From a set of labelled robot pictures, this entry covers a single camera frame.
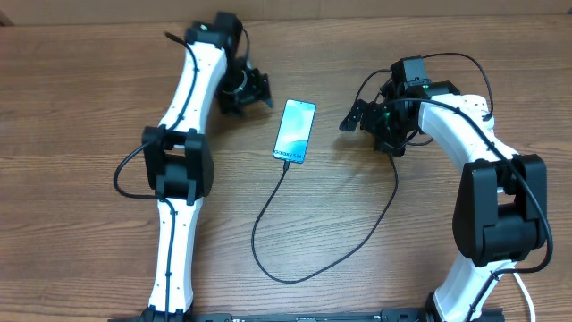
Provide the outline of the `blue screen smartphone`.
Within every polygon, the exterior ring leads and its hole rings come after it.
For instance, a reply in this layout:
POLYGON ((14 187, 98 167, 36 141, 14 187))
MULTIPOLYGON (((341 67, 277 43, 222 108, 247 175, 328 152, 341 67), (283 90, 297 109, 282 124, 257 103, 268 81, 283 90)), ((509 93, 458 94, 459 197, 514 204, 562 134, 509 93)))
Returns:
POLYGON ((315 119, 314 103, 288 99, 273 148, 273 157, 291 163, 303 164, 315 119))

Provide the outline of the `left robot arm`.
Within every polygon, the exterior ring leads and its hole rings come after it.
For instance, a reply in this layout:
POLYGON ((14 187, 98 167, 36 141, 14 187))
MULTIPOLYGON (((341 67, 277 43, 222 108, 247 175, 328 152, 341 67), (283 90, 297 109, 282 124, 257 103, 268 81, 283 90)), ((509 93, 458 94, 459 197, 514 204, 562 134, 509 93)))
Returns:
POLYGON ((191 270, 198 216, 214 182, 206 137, 211 106, 242 114, 272 101, 267 75, 237 54, 246 31, 233 13, 213 23, 195 21, 180 44, 186 49, 172 103, 156 127, 142 134, 147 179, 157 201, 160 233, 155 285, 142 321, 188 321, 194 299, 191 270))

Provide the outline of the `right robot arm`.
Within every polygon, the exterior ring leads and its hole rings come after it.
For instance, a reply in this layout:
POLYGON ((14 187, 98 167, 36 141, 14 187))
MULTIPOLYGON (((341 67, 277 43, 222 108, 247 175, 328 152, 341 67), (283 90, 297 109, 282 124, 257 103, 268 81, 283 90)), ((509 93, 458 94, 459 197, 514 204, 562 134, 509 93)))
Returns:
POLYGON ((374 148, 401 157, 418 133, 430 136, 461 179, 452 218, 458 248, 445 281, 421 309, 384 309, 384 321, 502 321, 483 305, 505 275, 545 269, 554 242, 547 218, 547 169, 536 154, 520 155, 495 137, 491 97, 463 95, 433 82, 422 56, 394 63, 380 88, 383 101, 355 99, 341 131, 374 136, 374 148))

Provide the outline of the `white power strip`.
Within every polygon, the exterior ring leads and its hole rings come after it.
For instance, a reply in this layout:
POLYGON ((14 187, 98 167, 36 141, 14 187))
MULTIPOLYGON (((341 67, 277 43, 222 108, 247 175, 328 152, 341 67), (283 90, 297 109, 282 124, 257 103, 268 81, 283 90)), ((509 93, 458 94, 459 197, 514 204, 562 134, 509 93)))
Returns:
POLYGON ((462 96, 464 112, 468 114, 487 136, 494 135, 495 119, 490 114, 487 101, 479 95, 467 94, 462 96))

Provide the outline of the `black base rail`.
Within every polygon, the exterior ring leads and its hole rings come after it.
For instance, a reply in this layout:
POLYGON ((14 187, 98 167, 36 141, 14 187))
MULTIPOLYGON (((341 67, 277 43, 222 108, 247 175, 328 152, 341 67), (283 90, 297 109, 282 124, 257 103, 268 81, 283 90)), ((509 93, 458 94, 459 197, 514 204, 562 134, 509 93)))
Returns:
MULTIPOLYGON (((153 308, 145 309, 140 316, 134 318, 114 318, 114 322, 425 322, 440 321, 424 309, 382 309, 379 313, 339 313, 339 314, 306 314, 306 315, 253 315, 233 316, 231 314, 191 315, 181 313, 169 314, 165 320, 163 312, 155 312, 153 308)), ((473 321, 504 322, 501 309, 486 309, 481 317, 473 321)))

